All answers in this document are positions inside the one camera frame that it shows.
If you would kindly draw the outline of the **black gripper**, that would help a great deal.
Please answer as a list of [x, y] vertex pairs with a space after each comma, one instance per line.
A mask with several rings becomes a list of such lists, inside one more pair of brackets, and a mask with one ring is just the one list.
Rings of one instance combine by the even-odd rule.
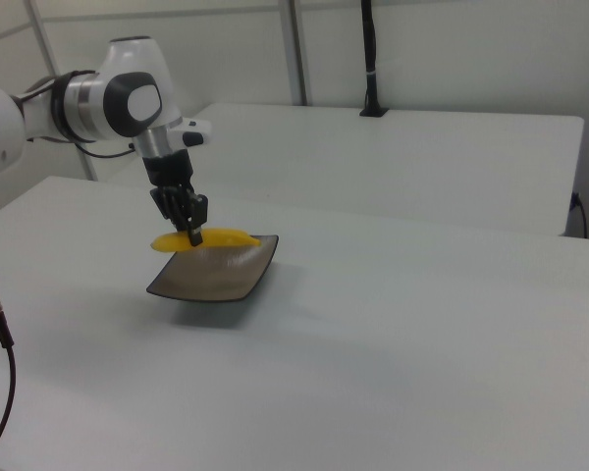
[[142, 162], [153, 185], [151, 197], [162, 216], [178, 232], [187, 232], [191, 246], [201, 245], [201, 228], [208, 217], [208, 198], [192, 194], [193, 168], [188, 152], [184, 149], [162, 157], [143, 157]]

